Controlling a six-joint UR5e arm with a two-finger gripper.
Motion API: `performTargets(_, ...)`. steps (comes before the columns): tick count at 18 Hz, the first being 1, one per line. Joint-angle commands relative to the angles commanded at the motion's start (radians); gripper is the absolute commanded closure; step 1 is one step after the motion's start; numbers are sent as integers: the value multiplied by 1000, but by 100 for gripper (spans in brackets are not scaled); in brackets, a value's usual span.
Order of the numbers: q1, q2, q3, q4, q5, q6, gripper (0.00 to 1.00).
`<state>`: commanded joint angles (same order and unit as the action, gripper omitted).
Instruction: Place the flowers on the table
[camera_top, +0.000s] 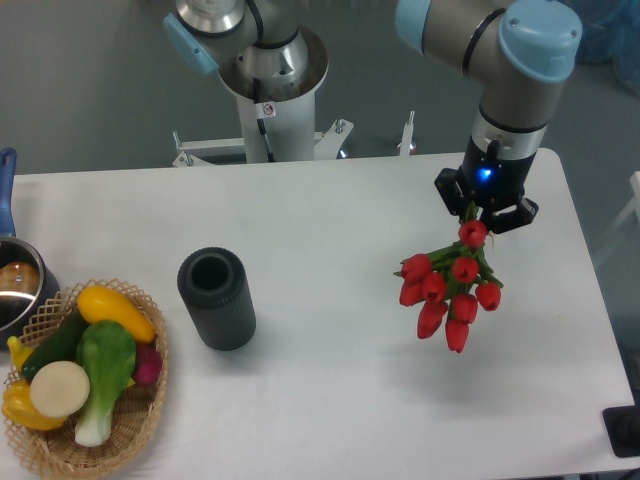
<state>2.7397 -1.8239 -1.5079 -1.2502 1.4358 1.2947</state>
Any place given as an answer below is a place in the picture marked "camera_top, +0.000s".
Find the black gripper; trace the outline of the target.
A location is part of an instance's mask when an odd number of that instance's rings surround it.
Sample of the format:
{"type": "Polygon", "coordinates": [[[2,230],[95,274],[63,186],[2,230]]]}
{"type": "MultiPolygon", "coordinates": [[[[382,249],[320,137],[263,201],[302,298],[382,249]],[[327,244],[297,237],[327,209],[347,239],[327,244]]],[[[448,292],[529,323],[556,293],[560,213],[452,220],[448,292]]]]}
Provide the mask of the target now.
{"type": "Polygon", "coordinates": [[[482,213],[481,221],[494,234],[530,225],[539,211],[537,203],[522,198],[524,183],[535,155],[513,160],[503,159],[501,155],[502,151],[496,149],[487,154],[485,148],[470,139],[459,170],[444,168],[434,181],[448,212],[458,218],[466,215],[466,200],[473,200],[482,208],[507,208],[521,200],[508,212],[482,213]]]}

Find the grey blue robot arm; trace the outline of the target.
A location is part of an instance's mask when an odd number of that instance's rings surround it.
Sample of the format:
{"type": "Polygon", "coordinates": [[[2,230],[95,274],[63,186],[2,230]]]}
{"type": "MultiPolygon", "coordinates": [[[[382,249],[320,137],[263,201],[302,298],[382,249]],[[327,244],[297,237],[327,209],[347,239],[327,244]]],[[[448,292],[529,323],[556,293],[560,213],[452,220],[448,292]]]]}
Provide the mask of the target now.
{"type": "MultiPolygon", "coordinates": [[[[179,1],[163,28],[187,64],[234,94],[249,162],[336,155],[315,136],[326,48],[289,2],[179,1]]],[[[477,205],[496,234],[530,224],[538,207],[524,183],[574,68],[579,17],[556,1],[401,1],[395,29],[484,88],[462,164],[435,181],[449,213],[477,205]]]]}

